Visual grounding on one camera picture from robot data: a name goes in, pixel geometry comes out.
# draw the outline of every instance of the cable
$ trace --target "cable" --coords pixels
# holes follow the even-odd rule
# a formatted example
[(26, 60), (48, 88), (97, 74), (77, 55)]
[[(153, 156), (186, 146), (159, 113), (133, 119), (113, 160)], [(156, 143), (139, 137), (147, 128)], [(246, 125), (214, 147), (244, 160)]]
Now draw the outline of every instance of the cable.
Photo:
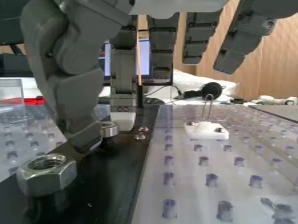
[(155, 92), (147, 94), (145, 96), (151, 96), (152, 94), (155, 94), (156, 92), (159, 92), (159, 91), (160, 91), (161, 89), (164, 89), (165, 87), (168, 87), (168, 86), (163, 86), (160, 89), (157, 89)]
[[(153, 93), (159, 92), (161, 89), (164, 89), (165, 87), (169, 87), (169, 86), (163, 86), (160, 89), (157, 89), (155, 92), (147, 94), (145, 96), (151, 96)], [(182, 95), (182, 92), (180, 91), (179, 87), (177, 86), (171, 86), (171, 87), (175, 87), (179, 91), (179, 94)]]

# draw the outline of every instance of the robotic arm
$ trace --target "robotic arm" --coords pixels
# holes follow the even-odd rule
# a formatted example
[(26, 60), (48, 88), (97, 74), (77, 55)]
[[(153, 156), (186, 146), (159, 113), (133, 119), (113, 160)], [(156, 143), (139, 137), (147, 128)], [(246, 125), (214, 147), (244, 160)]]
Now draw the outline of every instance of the robotic arm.
[[(184, 62), (197, 64), (214, 34), (226, 0), (32, 0), (23, 11), (26, 49), (39, 89), (57, 126), (76, 150), (88, 153), (101, 143), (93, 108), (103, 89), (99, 52), (107, 40), (112, 53), (112, 113), (135, 119), (136, 16), (149, 15), (152, 67), (167, 79), (173, 63), (179, 14), (188, 14)], [(297, 0), (241, 0), (214, 64), (232, 74), (245, 55), (272, 33), (276, 19), (298, 11)]]

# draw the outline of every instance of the screw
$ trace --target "screw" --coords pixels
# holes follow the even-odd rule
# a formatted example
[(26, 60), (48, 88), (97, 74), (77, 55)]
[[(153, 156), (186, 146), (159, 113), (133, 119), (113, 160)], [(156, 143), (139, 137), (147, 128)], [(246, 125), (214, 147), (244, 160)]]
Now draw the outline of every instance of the screw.
[(147, 136), (143, 134), (143, 132), (140, 132), (139, 134), (135, 135), (135, 140), (143, 141), (145, 139), (147, 139)]
[(224, 133), (224, 128), (217, 128), (214, 132)]
[(140, 132), (149, 132), (149, 128), (147, 126), (140, 127), (139, 129)]

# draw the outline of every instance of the hex nut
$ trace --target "hex nut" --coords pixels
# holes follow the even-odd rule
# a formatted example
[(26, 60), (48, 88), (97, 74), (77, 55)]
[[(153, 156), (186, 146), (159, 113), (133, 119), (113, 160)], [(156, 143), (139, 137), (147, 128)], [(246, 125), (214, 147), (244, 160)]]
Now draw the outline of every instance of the hex nut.
[(76, 161), (63, 154), (48, 154), (24, 163), (16, 173), (22, 192), (43, 197), (64, 190), (77, 176)]

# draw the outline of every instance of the black cable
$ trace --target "black cable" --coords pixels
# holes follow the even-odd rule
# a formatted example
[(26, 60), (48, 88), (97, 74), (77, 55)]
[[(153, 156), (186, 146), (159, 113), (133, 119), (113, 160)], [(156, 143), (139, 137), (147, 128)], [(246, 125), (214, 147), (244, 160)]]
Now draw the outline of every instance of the black cable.
[(160, 89), (157, 89), (153, 93), (147, 94), (145, 96), (151, 96), (152, 94), (155, 94), (156, 92), (159, 92), (161, 89), (164, 89), (168, 86), (163, 86)]
[(22, 49), (15, 44), (11, 44), (11, 49), (15, 55), (24, 55)]
[[(152, 94), (155, 94), (156, 92), (159, 92), (161, 89), (164, 89), (165, 87), (169, 87), (169, 86), (163, 86), (160, 89), (157, 89), (153, 93), (149, 93), (148, 95), (145, 96), (151, 96)], [(175, 87), (179, 91), (179, 94), (182, 95), (182, 92), (180, 91), (179, 87), (177, 86), (171, 86), (171, 87)]]

